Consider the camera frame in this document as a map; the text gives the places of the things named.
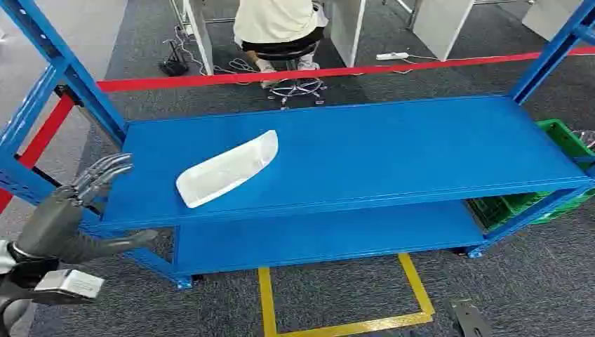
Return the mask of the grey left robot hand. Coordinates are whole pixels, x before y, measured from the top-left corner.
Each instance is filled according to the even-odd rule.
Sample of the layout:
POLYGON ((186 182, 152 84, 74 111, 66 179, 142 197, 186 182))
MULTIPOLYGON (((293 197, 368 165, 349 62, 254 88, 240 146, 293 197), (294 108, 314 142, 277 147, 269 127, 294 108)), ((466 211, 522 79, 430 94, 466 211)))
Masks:
POLYGON ((44 199, 18 238, 7 246, 15 262, 54 259, 77 264, 151 244, 159 235, 156 230, 111 239, 96 239, 79 231, 83 211, 118 175, 133 168, 130 160, 130 153, 103 157, 44 199))

